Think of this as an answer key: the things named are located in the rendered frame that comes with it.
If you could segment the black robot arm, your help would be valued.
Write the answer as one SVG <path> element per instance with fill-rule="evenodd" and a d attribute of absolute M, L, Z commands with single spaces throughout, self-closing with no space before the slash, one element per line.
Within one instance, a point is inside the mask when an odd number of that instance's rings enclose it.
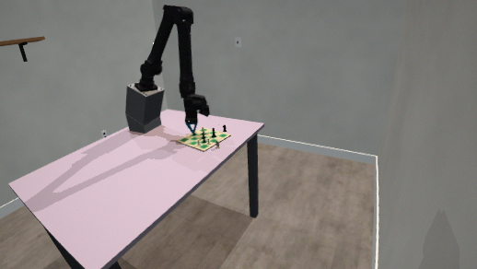
<path fill-rule="evenodd" d="M 175 9 L 178 8 L 178 9 Z M 205 96 L 195 94 L 195 82 L 192 74 L 192 45 L 191 45 L 191 25 L 193 24 L 193 12 L 190 8 L 183 6 L 163 6 L 164 14 L 160 23 L 156 39 L 151 53 L 145 63 L 141 65 L 142 74 L 139 83 L 134 86 L 140 91 L 157 90 L 154 84 L 154 76 L 162 72 L 162 53 L 169 39 L 169 34 L 176 24 L 178 29 L 179 56 L 180 56 L 180 95 L 184 102 L 185 109 L 191 109 L 191 119 L 197 118 L 197 110 L 200 114 L 208 117 L 209 105 Z M 185 20 L 184 20 L 185 19 Z M 189 22 L 183 22 L 189 21 Z M 180 24 L 177 24 L 180 23 Z M 158 64 L 158 65 L 157 65 Z M 190 95 L 191 94 L 191 95 Z M 188 95 L 188 96 L 187 96 Z M 187 99 L 192 98 L 192 99 Z"/>

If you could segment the green and cream chessboard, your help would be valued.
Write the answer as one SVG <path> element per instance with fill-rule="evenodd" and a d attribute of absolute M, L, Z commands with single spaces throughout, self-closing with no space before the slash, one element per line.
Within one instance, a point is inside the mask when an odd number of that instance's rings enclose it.
<path fill-rule="evenodd" d="M 204 132 L 205 132 L 205 135 L 204 135 L 205 139 L 204 140 L 206 141 L 206 143 L 203 143 L 202 132 L 203 132 L 203 130 L 201 128 L 201 129 L 195 131 L 196 135 L 188 134 L 188 135 L 184 136 L 183 138 L 177 140 L 176 142 L 184 144 L 185 146 L 190 146 L 190 147 L 196 148 L 196 149 L 201 150 L 201 151 L 206 151 L 209 148 L 215 146 L 216 145 L 215 142 L 217 140 L 220 143 L 223 140 L 225 140 L 225 139 L 227 139 L 228 137 L 231 136 L 231 134 L 226 134 L 226 133 L 215 131 L 216 137 L 212 137 L 212 135 L 213 135 L 212 129 L 204 128 Z M 209 138 L 211 145 L 207 145 L 207 143 L 208 143 L 207 138 Z M 198 142 L 197 142 L 198 139 L 200 140 L 200 144 L 201 144 L 200 146 L 197 145 L 198 144 Z"/>

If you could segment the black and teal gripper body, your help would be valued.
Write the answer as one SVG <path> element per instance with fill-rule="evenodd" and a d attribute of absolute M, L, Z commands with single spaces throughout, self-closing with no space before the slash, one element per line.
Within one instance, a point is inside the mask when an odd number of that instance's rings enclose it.
<path fill-rule="evenodd" d="M 185 123 L 198 123 L 198 118 L 191 119 L 190 110 L 192 109 L 185 109 Z"/>

